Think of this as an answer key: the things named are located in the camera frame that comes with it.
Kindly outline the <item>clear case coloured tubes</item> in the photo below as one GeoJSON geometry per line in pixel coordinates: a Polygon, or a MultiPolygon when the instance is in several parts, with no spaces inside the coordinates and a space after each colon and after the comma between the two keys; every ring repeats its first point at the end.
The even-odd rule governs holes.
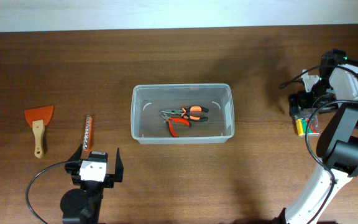
{"type": "MultiPolygon", "coordinates": [[[[310,114],[298,114],[294,115],[293,119],[295,121],[296,131],[299,136],[304,136],[307,132],[306,126],[310,120],[311,115],[310,114]]],[[[312,136],[319,135],[318,132],[318,117],[315,116],[311,120],[310,128],[308,130],[308,134],[312,136]]]]}

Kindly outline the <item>small red-handled pliers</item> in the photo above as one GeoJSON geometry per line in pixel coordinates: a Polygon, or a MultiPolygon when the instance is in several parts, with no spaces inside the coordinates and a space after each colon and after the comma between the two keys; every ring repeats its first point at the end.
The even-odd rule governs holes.
{"type": "Polygon", "coordinates": [[[174,138],[178,137],[178,134],[175,132],[175,129],[174,129],[176,124],[183,124],[189,128],[192,127],[192,124],[188,120],[183,119],[183,118],[172,117],[172,116],[167,115],[166,113],[162,113],[161,117],[165,120],[165,123],[168,126],[168,130],[169,130],[170,134],[172,135],[172,137],[174,137],[174,138]]]}

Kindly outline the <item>orange scraper wooden handle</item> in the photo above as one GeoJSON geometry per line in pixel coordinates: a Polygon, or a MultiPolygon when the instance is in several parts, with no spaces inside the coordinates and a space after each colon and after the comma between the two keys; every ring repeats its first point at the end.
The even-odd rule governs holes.
{"type": "Polygon", "coordinates": [[[54,106],[44,106],[24,111],[25,120],[32,128],[35,140],[34,156],[41,159],[44,156],[44,133],[45,127],[53,116],[54,106]]]}

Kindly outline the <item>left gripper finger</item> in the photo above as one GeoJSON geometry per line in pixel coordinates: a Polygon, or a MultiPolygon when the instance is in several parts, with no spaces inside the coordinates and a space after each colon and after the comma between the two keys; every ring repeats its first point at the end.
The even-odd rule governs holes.
{"type": "Polygon", "coordinates": [[[80,144],[77,150],[73,153],[73,155],[68,159],[68,161],[78,161],[81,159],[81,153],[83,150],[83,145],[80,144]]]}
{"type": "Polygon", "coordinates": [[[119,148],[117,148],[117,151],[116,151],[116,161],[115,161],[114,170],[115,170],[115,175],[123,175],[124,174],[124,165],[122,163],[119,148]]]}

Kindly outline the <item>orange-black long nose pliers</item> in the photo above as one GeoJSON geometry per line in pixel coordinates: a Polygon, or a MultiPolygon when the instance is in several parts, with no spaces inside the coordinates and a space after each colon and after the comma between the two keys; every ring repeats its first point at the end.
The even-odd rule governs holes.
{"type": "Polygon", "coordinates": [[[205,122],[208,120],[207,116],[200,116],[201,113],[208,113],[209,109],[203,106],[189,106],[179,109],[164,109],[161,112],[166,114],[177,115],[183,119],[194,122],[205,122]]]}

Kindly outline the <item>orange socket bit rail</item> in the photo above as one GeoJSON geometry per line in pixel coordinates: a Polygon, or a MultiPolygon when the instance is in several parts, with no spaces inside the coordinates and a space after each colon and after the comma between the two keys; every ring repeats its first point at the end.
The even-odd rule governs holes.
{"type": "Polygon", "coordinates": [[[83,138],[84,151],[90,151],[91,149],[92,130],[93,130],[93,118],[92,116],[87,115],[86,122],[85,122],[84,138],[83,138]]]}

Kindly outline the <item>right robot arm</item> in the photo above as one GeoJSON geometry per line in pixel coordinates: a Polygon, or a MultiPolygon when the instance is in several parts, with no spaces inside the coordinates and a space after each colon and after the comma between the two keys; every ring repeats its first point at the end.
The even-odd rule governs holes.
{"type": "Polygon", "coordinates": [[[305,137],[316,167],[299,197],[272,223],[319,223],[335,195],[358,176],[358,60],[332,49],[315,67],[282,83],[302,83],[303,91],[288,97],[289,115],[305,137]]]}

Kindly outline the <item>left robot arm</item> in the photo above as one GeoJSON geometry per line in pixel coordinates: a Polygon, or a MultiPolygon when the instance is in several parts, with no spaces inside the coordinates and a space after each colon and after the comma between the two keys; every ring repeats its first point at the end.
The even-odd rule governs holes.
{"type": "Polygon", "coordinates": [[[116,151],[115,173],[108,174],[108,153],[92,151],[87,159],[82,159],[83,146],[80,145],[65,164],[77,189],[67,191],[61,201],[63,223],[97,223],[105,188],[112,189],[116,182],[122,182],[124,166],[120,151],[116,151]]]}

